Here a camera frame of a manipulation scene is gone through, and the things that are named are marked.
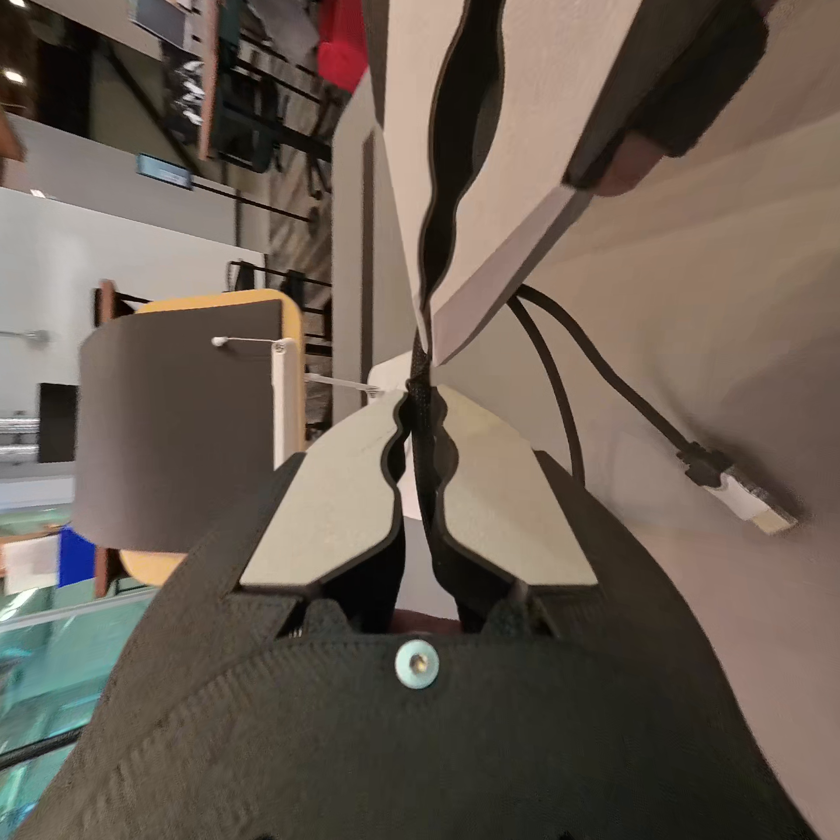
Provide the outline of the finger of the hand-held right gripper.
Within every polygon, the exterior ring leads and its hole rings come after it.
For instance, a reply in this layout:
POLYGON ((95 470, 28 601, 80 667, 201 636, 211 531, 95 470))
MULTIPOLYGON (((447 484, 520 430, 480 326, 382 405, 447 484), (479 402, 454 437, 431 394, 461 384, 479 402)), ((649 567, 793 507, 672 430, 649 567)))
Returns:
POLYGON ((363 1, 374 112, 384 141, 418 335, 431 352, 421 233, 433 194, 430 127, 466 1, 363 1))
POLYGON ((581 214, 564 175, 641 2, 468 2, 430 101, 425 351, 453 359, 581 214))

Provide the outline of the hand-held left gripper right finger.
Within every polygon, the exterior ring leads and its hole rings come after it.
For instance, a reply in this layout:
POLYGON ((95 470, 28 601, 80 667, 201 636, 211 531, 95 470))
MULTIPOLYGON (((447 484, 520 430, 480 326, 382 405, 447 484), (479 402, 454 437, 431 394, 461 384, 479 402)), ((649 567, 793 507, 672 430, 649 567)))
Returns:
POLYGON ((503 602, 596 588, 530 442, 448 385, 434 388, 431 408, 433 570, 468 623, 503 602))

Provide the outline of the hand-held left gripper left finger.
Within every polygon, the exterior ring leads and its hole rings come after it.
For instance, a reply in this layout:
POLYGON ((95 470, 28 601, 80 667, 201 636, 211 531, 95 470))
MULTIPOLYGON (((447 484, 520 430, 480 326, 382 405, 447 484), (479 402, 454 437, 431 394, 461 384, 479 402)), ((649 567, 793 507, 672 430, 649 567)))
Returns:
POLYGON ((302 456, 239 579, 247 591, 332 600, 362 632, 388 630, 405 570, 403 420, 390 391, 302 456))

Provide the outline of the person's right hand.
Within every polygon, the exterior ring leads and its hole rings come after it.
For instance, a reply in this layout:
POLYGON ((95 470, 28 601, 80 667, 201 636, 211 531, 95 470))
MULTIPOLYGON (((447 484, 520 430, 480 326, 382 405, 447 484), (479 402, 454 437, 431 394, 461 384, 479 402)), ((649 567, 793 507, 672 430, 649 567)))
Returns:
POLYGON ((632 191, 665 157, 665 151, 638 132, 627 133, 591 193, 621 196, 632 191))

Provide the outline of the wooden board with dark panel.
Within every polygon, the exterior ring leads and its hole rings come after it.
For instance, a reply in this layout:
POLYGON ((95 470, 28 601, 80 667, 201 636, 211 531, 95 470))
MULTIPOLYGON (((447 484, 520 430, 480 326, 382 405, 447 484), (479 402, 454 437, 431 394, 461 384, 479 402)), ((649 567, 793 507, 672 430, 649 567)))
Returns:
POLYGON ((128 576, 162 586, 276 469, 269 343, 281 339, 303 359, 301 310, 259 289, 148 302, 81 345, 71 525, 128 576))

